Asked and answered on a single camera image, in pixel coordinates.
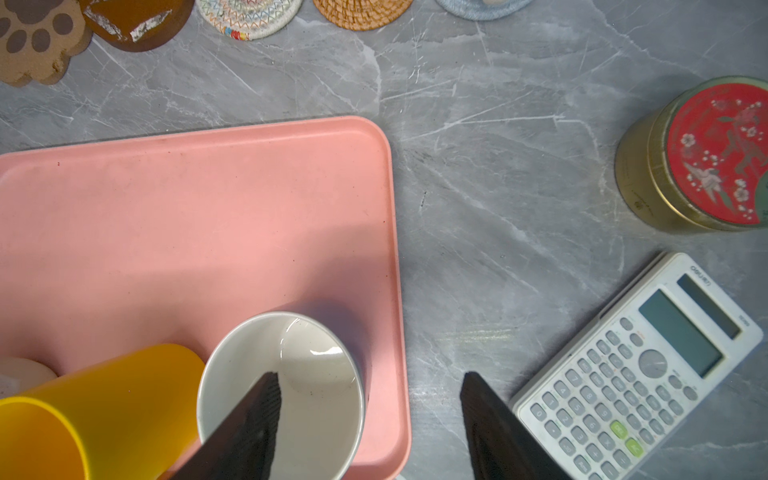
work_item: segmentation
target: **yellow cup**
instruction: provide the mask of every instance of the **yellow cup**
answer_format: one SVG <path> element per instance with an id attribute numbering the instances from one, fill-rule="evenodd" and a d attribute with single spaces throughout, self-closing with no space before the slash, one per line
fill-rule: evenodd
<path id="1" fill-rule="evenodd" d="M 0 477 L 155 480 L 197 437 L 203 366 L 152 346 L 0 400 Z"/>

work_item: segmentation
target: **calculator screen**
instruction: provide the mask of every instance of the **calculator screen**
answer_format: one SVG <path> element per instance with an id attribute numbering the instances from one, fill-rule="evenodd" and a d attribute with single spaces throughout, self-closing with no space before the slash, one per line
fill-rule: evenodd
<path id="1" fill-rule="evenodd" d="M 694 282 L 694 279 L 688 275 L 683 275 L 677 281 L 677 285 L 681 289 L 685 290 L 685 293 L 696 303 L 699 304 L 701 309 L 710 316 L 710 318 L 719 326 L 726 335 L 730 338 L 736 338 L 736 335 L 741 333 L 741 329 L 730 319 L 730 317 L 720 308 L 717 304 L 707 295 L 700 286 Z"/>
<path id="2" fill-rule="evenodd" d="M 700 377 L 723 358 L 715 345 L 661 290 L 651 295 L 639 310 Z"/>

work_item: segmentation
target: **tin can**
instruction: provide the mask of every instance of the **tin can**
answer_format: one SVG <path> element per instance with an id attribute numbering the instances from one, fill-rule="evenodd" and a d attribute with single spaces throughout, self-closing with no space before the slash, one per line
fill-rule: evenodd
<path id="1" fill-rule="evenodd" d="M 721 77 L 621 138 L 616 181 L 642 220 L 672 233 L 768 227 L 768 83 Z"/>

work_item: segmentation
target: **white cup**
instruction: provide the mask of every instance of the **white cup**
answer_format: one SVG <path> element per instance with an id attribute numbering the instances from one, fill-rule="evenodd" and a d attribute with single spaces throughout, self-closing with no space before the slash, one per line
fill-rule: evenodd
<path id="1" fill-rule="evenodd" d="M 270 479 L 342 478 L 362 437 L 365 382 L 339 338 L 299 313 L 262 313 L 219 343 L 197 394 L 200 440 L 265 372 L 278 373 L 283 399 Z"/>

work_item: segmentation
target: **green button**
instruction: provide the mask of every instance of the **green button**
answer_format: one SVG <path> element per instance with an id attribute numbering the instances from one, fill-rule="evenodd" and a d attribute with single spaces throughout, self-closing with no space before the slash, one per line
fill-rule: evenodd
<path id="1" fill-rule="evenodd" d="M 641 447 L 640 444 L 637 443 L 637 440 L 629 439 L 624 444 L 627 446 L 627 450 L 629 450 L 632 455 L 638 458 L 640 458 L 640 455 L 643 455 L 643 447 Z"/>
<path id="2" fill-rule="evenodd" d="M 620 439 L 627 438 L 627 434 L 629 433 L 629 432 L 627 432 L 627 427 L 622 425 L 621 422 L 619 422 L 618 420 L 614 420 L 611 423 L 611 430 L 613 430 L 613 432 L 616 434 L 616 436 L 618 438 L 620 438 Z"/>

